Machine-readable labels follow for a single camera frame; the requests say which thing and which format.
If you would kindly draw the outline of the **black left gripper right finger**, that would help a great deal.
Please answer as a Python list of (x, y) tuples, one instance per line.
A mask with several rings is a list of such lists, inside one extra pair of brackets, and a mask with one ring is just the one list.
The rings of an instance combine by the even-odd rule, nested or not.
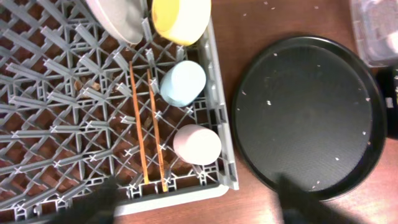
[(286, 175), (278, 178), (277, 194), (285, 224), (354, 224), (354, 219), (320, 202)]

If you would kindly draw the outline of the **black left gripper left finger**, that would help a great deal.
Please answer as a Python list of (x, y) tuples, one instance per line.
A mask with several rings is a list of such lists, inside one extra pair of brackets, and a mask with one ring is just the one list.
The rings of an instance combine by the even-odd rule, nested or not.
[(47, 223), (113, 224), (114, 212), (118, 199), (118, 186), (116, 185), (116, 179), (114, 177), (110, 177), (77, 205), (59, 213)]

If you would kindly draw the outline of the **wooden chopstick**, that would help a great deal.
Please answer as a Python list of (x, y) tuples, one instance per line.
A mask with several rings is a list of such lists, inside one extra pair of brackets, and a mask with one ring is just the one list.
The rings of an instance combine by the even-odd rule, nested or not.
[(151, 85), (152, 74), (151, 74), (150, 68), (147, 69), (147, 81), (148, 81), (148, 85), (149, 85), (150, 106), (151, 106), (151, 111), (152, 111), (152, 123), (154, 126), (155, 143), (156, 143), (156, 149), (157, 149), (157, 155), (158, 155), (158, 161), (159, 161), (160, 180), (162, 183), (162, 191), (167, 192), (168, 186), (167, 186), (167, 182), (165, 179), (164, 158), (163, 158), (163, 154), (162, 154), (162, 149), (160, 147), (159, 125), (158, 125), (158, 121), (156, 118), (155, 95), (154, 95), (154, 91), (153, 91), (152, 85)]
[(138, 104), (138, 99), (137, 99), (136, 83), (135, 83), (135, 79), (134, 79), (132, 61), (129, 62), (129, 74), (130, 74), (130, 79), (131, 79), (132, 100), (133, 100), (133, 105), (134, 105), (134, 114), (135, 114), (135, 118), (136, 118), (136, 129), (137, 129), (137, 137), (138, 137), (138, 141), (139, 141), (142, 173), (143, 173), (143, 177), (144, 177), (144, 183), (148, 184), (149, 176), (148, 176), (148, 171), (147, 171), (146, 152), (145, 152), (144, 138), (142, 135), (141, 118), (140, 118), (140, 114), (139, 114), (139, 104)]

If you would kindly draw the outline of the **pink plastic cup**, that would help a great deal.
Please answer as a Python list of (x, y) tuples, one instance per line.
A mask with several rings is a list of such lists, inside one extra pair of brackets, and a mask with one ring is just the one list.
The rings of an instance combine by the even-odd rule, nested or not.
[(221, 154), (222, 144), (211, 129), (197, 124), (180, 128), (174, 136), (173, 147), (176, 155), (189, 164), (209, 165)]

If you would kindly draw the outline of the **light blue plastic cup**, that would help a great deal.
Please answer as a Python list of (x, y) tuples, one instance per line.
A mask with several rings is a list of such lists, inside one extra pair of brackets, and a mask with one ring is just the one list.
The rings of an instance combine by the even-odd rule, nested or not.
[(163, 77), (160, 95), (170, 105), (184, 107), (201, 93), (206, 85), (204, 69), (196, 62), (184, 60)]

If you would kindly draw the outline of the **grey round plate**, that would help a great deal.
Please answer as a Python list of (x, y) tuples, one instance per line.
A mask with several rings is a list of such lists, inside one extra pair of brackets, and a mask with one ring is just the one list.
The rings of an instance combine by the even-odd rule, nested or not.
[(143, 39), (141, 22), (147, 12), (146, 0), (86, 0), (86, 4), (116, 40), (136, 45)]

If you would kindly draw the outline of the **yellow bowl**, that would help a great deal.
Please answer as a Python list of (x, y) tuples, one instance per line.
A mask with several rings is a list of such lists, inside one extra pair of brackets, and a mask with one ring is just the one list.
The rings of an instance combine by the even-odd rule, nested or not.
[(153, 0), (152, 22), (156, 32), (178, 45), (194, 44), (211, 17), (211, 0)]

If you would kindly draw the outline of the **grey plastic dishwasher rack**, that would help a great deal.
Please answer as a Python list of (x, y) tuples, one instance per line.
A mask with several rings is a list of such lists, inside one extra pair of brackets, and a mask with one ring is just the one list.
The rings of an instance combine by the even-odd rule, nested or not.
[[(212, 25), (185, 47), (156, 33), (150, 1), (144, 36), (113, 38), (85, 1), (1, 2), (1, 222), (45, 223), (117, 178), (117, 216), (238, 190), (238, 174)], [(166, 73), (198, 63), (206, 85), (184, 107), (160, 95)], [(136, 83), (149, 183), (144, 183), (129, 62)], [(168, 191), (162, 191), (150, 106), (151, 69)], [(218, 159), (205, 166), (176, 155), (185, 125), (213, 130)]]

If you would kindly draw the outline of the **black rectangular waste tray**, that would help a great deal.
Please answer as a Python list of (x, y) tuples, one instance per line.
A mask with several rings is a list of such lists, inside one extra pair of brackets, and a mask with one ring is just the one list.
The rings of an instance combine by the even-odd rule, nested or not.
[(397, 66), (379, 69), (376, 80), (386, 106), (387, 136), (397, 139)]

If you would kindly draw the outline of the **clear plastic waste bin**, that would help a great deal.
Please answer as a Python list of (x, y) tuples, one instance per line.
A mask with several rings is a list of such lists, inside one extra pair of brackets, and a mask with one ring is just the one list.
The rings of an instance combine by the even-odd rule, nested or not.
[(350, 0), (359, 57), (369, 67), (397, 64), (397, 0)]

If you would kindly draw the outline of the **round black serving tray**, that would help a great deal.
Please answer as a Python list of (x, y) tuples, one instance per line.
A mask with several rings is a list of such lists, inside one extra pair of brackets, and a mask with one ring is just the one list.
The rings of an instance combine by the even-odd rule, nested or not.
[(332, 200), (360, 185), (384, 149), (386, 109), (370, 69), (324, 37), (270, 44), (245, 70), (232, 106), (237, 148), (272, 190), (285, 175)]

